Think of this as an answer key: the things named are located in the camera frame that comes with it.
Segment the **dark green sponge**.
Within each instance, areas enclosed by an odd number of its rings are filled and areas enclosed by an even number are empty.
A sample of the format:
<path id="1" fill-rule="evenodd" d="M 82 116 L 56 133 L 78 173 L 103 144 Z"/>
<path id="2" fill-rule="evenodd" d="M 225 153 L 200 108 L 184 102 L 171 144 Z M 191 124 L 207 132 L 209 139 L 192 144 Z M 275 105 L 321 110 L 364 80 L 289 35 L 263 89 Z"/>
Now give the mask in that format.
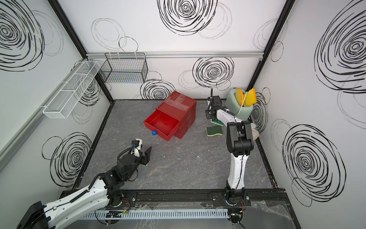
<path id="1" fill-rule="evenodd" d="M 220 127 L 224 126 L 224 123 L 216 118 L 211 119 L 211 123 Z"/>

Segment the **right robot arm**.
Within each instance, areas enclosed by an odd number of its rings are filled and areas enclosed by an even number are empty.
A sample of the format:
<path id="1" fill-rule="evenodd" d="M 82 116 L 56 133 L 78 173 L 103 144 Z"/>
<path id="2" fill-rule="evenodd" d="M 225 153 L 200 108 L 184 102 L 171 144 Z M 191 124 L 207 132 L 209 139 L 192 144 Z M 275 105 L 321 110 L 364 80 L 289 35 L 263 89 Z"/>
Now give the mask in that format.
<path id="1" fill-rule="evenodd" d="M 243 121 L 224 107 L 220 96 L 213 95 L 213 89 L 207 101 L 206 118 L 217 119 L 226 126 L 226 147 L 231 154 L 230 173 L 225 188 L 226 202 L 230 206 L 244 204 L 244 199 L 248 199 L 245 194 L 245 167 L 254 149 L 251 123 Z"/>

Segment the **red drawer cabinet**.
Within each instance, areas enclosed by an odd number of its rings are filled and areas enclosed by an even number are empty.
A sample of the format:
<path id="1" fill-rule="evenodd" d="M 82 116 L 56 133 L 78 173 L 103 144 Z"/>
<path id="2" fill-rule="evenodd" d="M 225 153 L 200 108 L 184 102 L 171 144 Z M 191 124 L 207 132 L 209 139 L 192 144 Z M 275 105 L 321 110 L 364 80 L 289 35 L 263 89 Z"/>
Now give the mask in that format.
<path id="1" fill-rule="evenodd" d="M 157 107 L 157 110 L 179 122 L 174 136 L 182 139 L 195 121 L 196 105 L 196 100 L 175 91 Z"/>

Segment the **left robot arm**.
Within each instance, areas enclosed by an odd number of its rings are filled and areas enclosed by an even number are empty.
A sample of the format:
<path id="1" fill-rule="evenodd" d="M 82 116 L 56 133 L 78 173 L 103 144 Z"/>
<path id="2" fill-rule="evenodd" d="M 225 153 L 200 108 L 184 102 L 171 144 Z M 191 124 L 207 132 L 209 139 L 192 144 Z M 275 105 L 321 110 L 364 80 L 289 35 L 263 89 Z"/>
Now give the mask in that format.
<path id="1" fill-rule="evenodd" d="M 136 147 L 122 151 L 116 166 L 97 174 L 92 182 L 54 202 L 32 204 L 17 225 L 18 229 L 64 229 L 88 213 L 106 207 L 120 196 L 120 188 L 137 173 L 140 165 L 150 161 L 152 148 L 141 152 Z"/>

